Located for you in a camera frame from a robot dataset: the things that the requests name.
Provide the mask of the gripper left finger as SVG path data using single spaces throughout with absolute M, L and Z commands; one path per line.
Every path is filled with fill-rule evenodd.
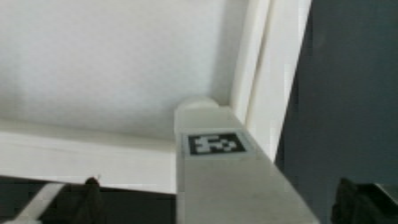
M 106 224 L 95 178 L 90 177 L 83 184 L 47 183 L 10 224 Z

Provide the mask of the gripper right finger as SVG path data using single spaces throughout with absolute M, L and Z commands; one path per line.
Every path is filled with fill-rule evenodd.
M 332 224 L 398 224 L 398 185 L 339 180 Z

